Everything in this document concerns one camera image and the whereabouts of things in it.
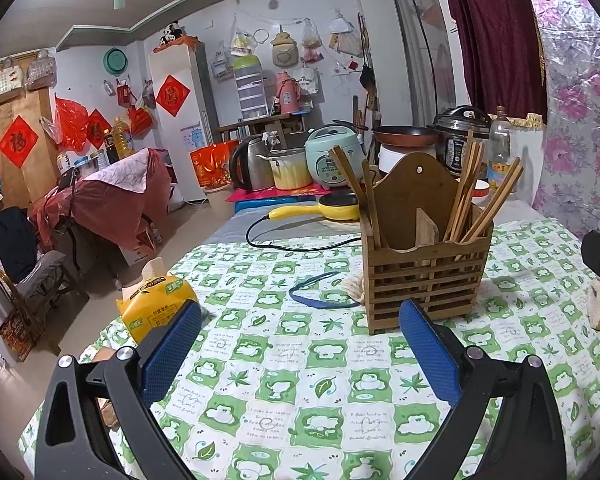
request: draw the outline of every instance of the blue gripper pad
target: blue gripper pad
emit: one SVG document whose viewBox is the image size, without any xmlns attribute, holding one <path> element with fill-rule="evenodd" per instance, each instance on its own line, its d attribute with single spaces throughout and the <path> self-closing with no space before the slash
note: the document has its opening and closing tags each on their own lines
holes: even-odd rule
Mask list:
<svg viewBox="0 0 600 480">
<path fill-rule="evenodd" d="M 170 324 L 158 347 L 144 364 L 140 396 L 146 407 L 163 400 L 202 327 L 202 313 L 195 301 L 186 301 L 186 312 Z"/>
<path fill-rule="evenodd" d="M 400 330 L 436 397 L 454 407 L 462 394 L 458 366 L 424 316 L 413 301 L 403 301 L 398 314 Z"/>
</svg>

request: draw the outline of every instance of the yellow handle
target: yellow handle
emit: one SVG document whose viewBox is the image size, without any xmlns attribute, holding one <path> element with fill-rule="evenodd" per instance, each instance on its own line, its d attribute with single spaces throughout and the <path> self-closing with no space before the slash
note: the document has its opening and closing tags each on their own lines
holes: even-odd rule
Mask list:
<svg viewBox="0 0 600 480">
<path fill-rule="evenodd" d="M 320 212 L 318 203 L 314 205 L 283 205 L 269 211 L 269 220 L 283 220 L 291 216 L 312 215 Z"/>
</svg>

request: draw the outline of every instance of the mint green rice cooker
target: mint green rice cooker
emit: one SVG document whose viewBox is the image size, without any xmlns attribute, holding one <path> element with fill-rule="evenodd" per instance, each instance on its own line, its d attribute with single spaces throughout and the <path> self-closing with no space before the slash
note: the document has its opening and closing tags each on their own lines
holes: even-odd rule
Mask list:
<svg viewBox="0 0 600 480">
<path fill-rule="evenodd" d="M 327 124 L 317 130 L 310 130 L 304 148 L 306 164 L 313 179 L 323 187 L 346 186 L 347 180 L 338 169 L 329 150 L 340 146 L 358 179 L 362 178 L 362 159 L 365 158 L 355 131 L 343 124 Z"/>
</svg>

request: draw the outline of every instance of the white refrigerator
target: white refrigerator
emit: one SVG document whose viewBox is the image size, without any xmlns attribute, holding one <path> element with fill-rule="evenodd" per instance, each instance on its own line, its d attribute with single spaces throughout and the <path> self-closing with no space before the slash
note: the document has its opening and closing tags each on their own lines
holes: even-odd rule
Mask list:
<svg viewBox="0 0 600 480">
<path fill-rule="evenodd" d="M 190 90 L 175 117 L 159 104 L 156 110 L 162 141 L 169 151 L 183 199 L 188 202 L 204 200 L 205 192 L 196 178 L 190 153 L 210 145 L 214 136 L 218 135 L 218 114 L 206 64 L 205 45 L 199 42 L 195 52 L 188 45 L 180 44 L 149 54 L 149 68 L 156 97 L 168 76 L 176 78 Z"/>
</svg>

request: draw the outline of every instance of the red diamond-shaped paper decoration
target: red diamond-shaped paper decoration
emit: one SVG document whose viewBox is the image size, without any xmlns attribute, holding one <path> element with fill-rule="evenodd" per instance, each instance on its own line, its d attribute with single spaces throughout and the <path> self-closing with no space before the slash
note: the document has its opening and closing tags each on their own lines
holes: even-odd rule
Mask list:
<svg viewBox="0 0 600 480">
<path fill-rule="evenodd" d="M 17 116 L 0 140 L 0 151 L 21 168 L 36 142 L 38 134 L 31 129 L 27 121 Z"/>
<path fill-rule="evenodd" d="M 191 90 L 174 78 L 174 76 L 170 75 L 167 76 L 167 79 L 164 80 L 163 85 L 160 87 L 160 91 L 155 97 L 155 102 L 175 117 L 190 93 Z"/>
<path fill-rule="evenodd" d="M 104 130 L 111 131 L 111 125 L 96 108 L 89 116 L 89 127 L 87 130 L 87 139 L 94 145 L 96 150 L 99 150 L 104 142 Z"/>
</svg>

